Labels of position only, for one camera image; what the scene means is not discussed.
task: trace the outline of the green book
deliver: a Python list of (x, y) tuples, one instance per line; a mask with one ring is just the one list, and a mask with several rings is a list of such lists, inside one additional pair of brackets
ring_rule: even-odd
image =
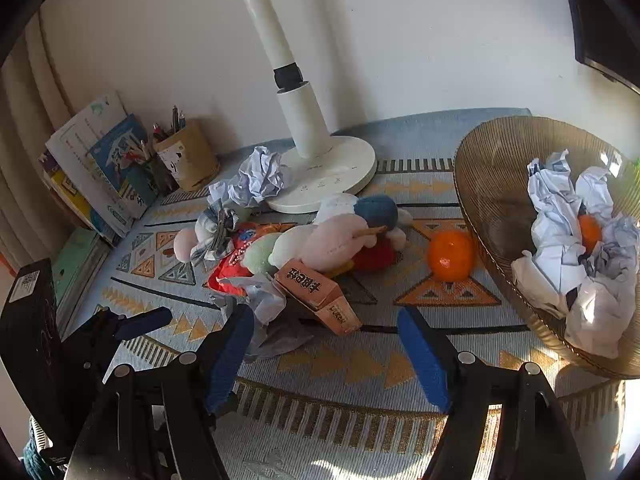
[(60, 254), (53, 262), (53, 284), (56, 304), (60, 306), (69, 286), (74, 282), (82, 265), (98, 241), (98, 233), (89, 229), (76, 228), (66, 241)]

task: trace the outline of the brown pen holder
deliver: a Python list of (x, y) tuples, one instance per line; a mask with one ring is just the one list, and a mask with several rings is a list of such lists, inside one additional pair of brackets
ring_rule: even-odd
[(156, 152), (183, 191), (196, 191), (208, 184), (220, 170), (196, 120), (168, 139), (156, 143)]

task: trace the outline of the patterned tablecloth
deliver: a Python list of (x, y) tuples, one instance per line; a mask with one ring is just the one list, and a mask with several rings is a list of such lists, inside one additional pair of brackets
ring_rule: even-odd
[[(488, 364), (518, 368), (524, 360), (537, 362), (561, 401), (590, 476), (602, 478), (612, 468), (625, 413), (624, 381), (588, 374), (545, 348), (480, 265), (468, 280), (443, 285), (425, 263), (435, 230), (465, 228), (452, 179), (460, 140), (483, 121), (515, 114), (529, 111), (452, 110), (341, 132), (373, 145), (378, 167), (361, 195), (386, 193), (412, 213), (409, 244), (383, 272), (338, 277), (362, 330), (340, 338), (313, 329), (315, 337), (304, 348), (241, 367), (234, 387), (238, 411), (223, 417), (215, 434), (231, 478), (421, 478), (445, 417), (427, 402), (402, 350), (396, 333), (400, 305), (418, 306), (432, 326), (448, 329), (459, 350)], [(292, 144), (267, 145), (283, 150)], [(223, 157), (221, 177), (233, 175), (251, 150)], [(178, 262), (167, 250), (180, 229), (193, 225), (206, 196), (205, 188), (158, 201), (104, 264), (76, 325), (98, 304), (127, 315), (162, 305), (174, 314), (171, 325), (122, 345), (112, 366), (164, 365), (222, 325), (203, 286), (208, 272)], [(305, 224), (313, 218), (265, 211), (252, 221)], [(475, 478), (488, 474), (499, 417), (499, 407), (490, 410)], [(598, 453), (588, 451), (594, 442)]]

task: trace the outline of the lamp base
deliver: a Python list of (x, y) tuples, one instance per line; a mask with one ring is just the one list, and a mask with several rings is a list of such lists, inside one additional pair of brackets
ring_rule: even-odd
[(318, 211), (323, 198), (335, 193), (356, 194), (376, 173), (376, 153), (357, 137), (331, 137), (333, 147), (316, 158), (301, 158), (293, 148), (282, 163), (293, 172), (294, 184), (267, 199), (271, 209), (301, 214)]

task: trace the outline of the silver screw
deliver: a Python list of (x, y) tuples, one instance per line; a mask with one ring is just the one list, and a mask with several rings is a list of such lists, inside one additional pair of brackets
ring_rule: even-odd
[(178, 357), (178, 361), (180, 361), (181, 365), (190, 365), (196, 360), (195, 352), (185, 352), (184, 354), (180, 354)]
[(125, 377), (129, 374), (129, 367), (127, 365), (119, 365), (116, 366), (116, 369), (113, 371), (113, 375), (116, 377)]
[(538, 375), (540, 373), (540, 367), (537, 364), (532, 363), (531, 361), (528, 363), (525, 363), (524, 369), (527, 371), (527, 374), (529, 375)]
[(458, 354), (458, 361), (464, 365), (472, 365), (476, 362), (476, 356), (471, 352), (460, 352)]

